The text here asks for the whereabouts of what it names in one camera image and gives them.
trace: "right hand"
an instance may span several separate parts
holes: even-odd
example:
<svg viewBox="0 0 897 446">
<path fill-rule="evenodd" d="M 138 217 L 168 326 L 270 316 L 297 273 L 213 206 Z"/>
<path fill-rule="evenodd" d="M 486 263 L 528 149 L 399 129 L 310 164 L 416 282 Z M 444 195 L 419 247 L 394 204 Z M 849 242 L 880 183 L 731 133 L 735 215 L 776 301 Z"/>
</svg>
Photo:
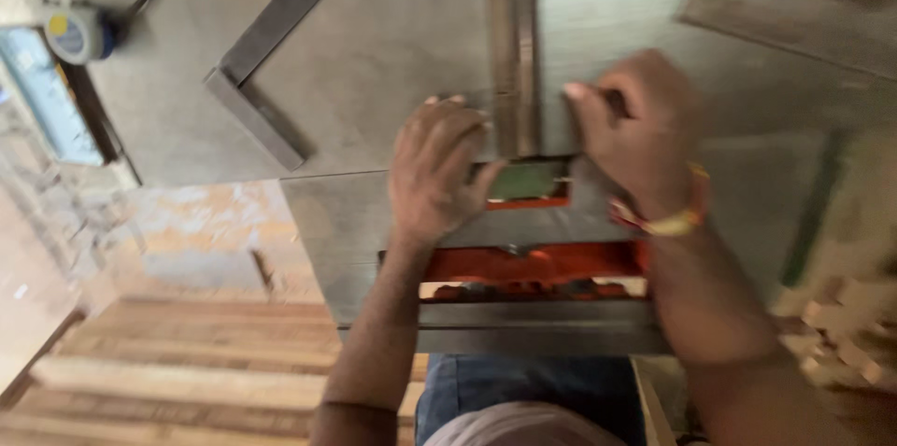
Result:
<svg viewBox="0 0 897 446">
<path fill-rule="evenodd" d="M 589 158 L 633 196 L 642 216 L 657 220 L 688 208 L 689 160 L 697 139 L 701 96 L 657 50 L 623 59 L 595 85 L 564 86 Z M 626 116 L 604 94 L 622 95 Z"/>
</svg>

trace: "person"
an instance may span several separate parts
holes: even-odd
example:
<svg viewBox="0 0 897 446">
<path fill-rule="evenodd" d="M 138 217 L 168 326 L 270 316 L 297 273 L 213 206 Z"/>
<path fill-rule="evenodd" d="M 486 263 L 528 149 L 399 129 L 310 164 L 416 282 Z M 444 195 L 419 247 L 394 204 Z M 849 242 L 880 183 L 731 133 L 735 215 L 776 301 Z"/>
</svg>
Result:
<svg viewBox="0 0 897 446">
<path fill-rule="evenodd" d="M 702 105 L 683 73 L 646 50 L 594 85 L 567 84 L 565 92 L 585 154 L 631 194 L 641 217 L 672 220 L 688 209 L 695 182 L 687 164 Z M 626 115 L 609 106 L 608 92 L 622 96 Z M 399 132 L 387 257 L 330 373 L 312 444 L 396 443 L 420 277 L 440 239 L 484 210 L 505 164 L 469 177 L 486 131 L 485 117 L 455 96 L 427 99 Z M 648 235 L 647 244 L 656 312 L 714 445 L 852 443 L 779 344 L 776 325 L 709 221 Z M 432 355 L 417 444 L 643 444 L 630 367 L 625 359 Z"/>
</svg>

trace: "wooden floor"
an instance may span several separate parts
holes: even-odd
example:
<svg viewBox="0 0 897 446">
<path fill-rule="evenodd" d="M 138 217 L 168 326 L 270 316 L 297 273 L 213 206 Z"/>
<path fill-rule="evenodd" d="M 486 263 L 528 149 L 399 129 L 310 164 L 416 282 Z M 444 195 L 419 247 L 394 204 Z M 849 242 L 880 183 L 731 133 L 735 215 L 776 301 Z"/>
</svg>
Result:
<svg viewBox="0 0 897 446">
<path fill-rule="evenodd" d="M 320 305 L 117 303 L 35 362 L 0 444 L 305 444 L 340 348 Z M 399 444 L 413 444 L 426 363 L 414 359 Z"/>
</svg>

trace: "hand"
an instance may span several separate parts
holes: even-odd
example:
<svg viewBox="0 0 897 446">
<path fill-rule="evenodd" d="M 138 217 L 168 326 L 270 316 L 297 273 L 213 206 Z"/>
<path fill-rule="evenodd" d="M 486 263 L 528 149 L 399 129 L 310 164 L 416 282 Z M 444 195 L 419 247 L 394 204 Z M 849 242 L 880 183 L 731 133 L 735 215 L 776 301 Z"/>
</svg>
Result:
<svg viewBox="0 0 897 446">
<path fill-rule="evenodd" d="M 433 96 L 399 131 L 389 197 L 403 237 L 435 245 L 485 209 L 489 187 L 507 164 L 490 163 L 469 181 L 486 138 L 486 119 L 464 102 L 461 96 L 442 101 Z"/>
<path fill-rule="evenodd" d="M 665 218 L 691 200 L 687 161 L 696 142 L 701 98 L 657 50 L 623 59 L 596 85 L 564 86 L 586 154 L 634 197 L 642 216 Z M 622 96 L 628 115 L 612 108 Z"/>
</svg>

